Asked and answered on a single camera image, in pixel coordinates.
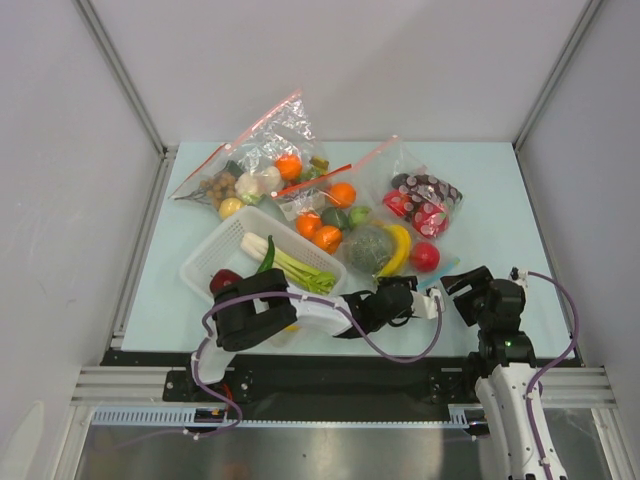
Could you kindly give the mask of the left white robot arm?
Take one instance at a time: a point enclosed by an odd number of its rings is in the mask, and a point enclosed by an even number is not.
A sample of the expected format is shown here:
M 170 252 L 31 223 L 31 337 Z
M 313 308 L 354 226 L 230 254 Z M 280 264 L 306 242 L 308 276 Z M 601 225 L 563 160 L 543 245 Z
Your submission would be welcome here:
M 235 356 L 286 328 L 321 331 L 332 338 L 365 340 L 379 355 L 412 363 L 426 354 L 400 358 L 382 350 L 370 335 L 384 326 L 399 327 L 411 319 L 442 320 L 441 294 L 420 292 L 414 277 L 391 277 L 374 292 L 341 296 L 312 294 L 288 283 L 276 269 L 258 273 L 218 290 L 202 319 L 206 336 L 191 355 L 185 388 L 199 400 L 214 397 Z

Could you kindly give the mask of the blue zip clear bag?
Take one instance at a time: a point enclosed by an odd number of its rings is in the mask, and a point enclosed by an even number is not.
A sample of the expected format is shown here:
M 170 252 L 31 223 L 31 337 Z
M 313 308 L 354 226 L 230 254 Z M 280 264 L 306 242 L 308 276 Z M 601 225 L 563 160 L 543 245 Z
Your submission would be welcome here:
M 374 221 L 355 227 L 339 247 L 350 273 L 375 285 L 392 277 L 415 277 L 418 289 L 434 286 L 460 263 L 434 241 L 418 238 L 397 223 Z

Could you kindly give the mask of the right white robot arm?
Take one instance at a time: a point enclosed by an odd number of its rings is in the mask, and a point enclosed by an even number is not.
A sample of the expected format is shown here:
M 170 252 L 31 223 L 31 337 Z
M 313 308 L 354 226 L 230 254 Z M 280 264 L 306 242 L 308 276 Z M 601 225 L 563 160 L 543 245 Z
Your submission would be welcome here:
M 501 479 L 566 479 L 541 398 L 533 344 L 521 330 L 525 275 L 496 279 L 485 266 L 441 279 L 466 325 L 478 328 L 478 350 L 467 358 L 463 393 L 479 401 Z

